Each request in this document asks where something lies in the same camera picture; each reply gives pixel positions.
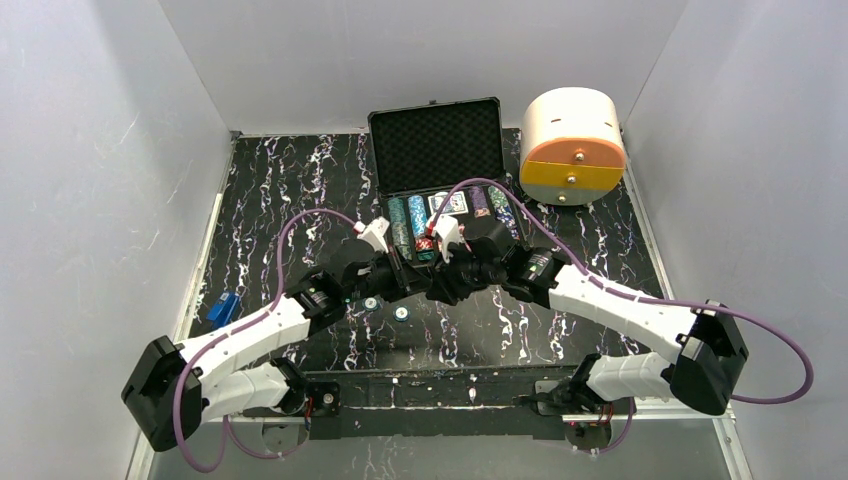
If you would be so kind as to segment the green poker chip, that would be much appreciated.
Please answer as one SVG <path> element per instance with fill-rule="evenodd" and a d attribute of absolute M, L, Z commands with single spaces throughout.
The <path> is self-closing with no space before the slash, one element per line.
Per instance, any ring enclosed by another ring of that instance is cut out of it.
<path fill-rule="evenodd" d="M 366 298 L 362 304 L 367 311 L 377 311 L 381 308 L 380 301 L 375 297 Z"/>

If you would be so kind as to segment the teal poker chip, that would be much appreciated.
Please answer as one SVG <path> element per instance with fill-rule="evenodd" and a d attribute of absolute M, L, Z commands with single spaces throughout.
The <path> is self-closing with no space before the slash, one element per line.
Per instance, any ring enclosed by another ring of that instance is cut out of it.
<path fill-rule="evenodd" d="M 406 322 L 409 319 L 409 310 L 404 306 L 398 306 L 393 312 L 393 317 L 398 322 Z"/>

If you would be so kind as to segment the blue playing card deck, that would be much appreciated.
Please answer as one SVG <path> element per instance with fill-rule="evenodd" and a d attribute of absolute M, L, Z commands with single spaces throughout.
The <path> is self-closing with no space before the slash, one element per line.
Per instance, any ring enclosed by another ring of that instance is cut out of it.
<path fill-rule="evenodd" d="M 451 196 L 447 192 L 438 192 L 427 197 L 432 213 L 439 210 L 443 215 L 464 215 L 469 212 L 469 205 L 464 191 L 457 191 Z"/>

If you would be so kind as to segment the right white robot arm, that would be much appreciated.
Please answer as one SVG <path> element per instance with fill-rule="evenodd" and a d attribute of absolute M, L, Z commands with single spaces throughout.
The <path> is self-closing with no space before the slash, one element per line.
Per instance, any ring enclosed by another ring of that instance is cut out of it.
<path fill-rule="evenodd" d="M 497 285 L 514 299 L 574 314 L 647 347 L 645 354 L 587 355 L 572 376 L 533 400 L 589 410 L 625 398 L 676 399 L 721 415 L 748 358 L 734 318 L 721 304 L 665 305 L 660 299 L 582 273 L 561 252 L 516 240 L 491 217 L 460 226 L 441 217 L 427 230 L 439 249 L 428 298 L 455 305 Z"/>

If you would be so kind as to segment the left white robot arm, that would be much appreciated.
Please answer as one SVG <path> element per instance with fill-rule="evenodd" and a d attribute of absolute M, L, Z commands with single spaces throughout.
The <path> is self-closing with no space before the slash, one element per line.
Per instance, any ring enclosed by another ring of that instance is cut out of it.
<path fill-rule="evenodd" d="M 247 409 L 298 413 L 307 387 L 297 368 L 283 360 L 255 366 L 255 360 L 329 328 L 356 300 L 394 302 L 432 284 L 430 263 L 408 261 L 393 246 L 347 240 L 269 305 L 201 336 L 150 341 L 121 400 L 156 452 L 183 447 L 203 423 Z"/>

